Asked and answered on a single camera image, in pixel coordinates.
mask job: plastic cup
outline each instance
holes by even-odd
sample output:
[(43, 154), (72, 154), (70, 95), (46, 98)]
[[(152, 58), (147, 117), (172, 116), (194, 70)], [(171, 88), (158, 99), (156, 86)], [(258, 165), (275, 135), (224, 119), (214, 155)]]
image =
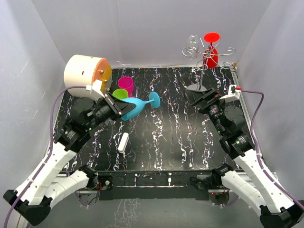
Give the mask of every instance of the plastic cup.
[(126, 91), (125, 89), (116, 89), (113, 92), (113, 96), (116, 97), (117, 99), (125, 99), (129, 97), (128, 91)]
[(118, 80), (118, 87), (120, 89), (125, 89), (126, 91), (128, 91), (129, 97), (133, 97), (132, 92), (134, 90), (134, 83), (131, 77), (121, 77)]

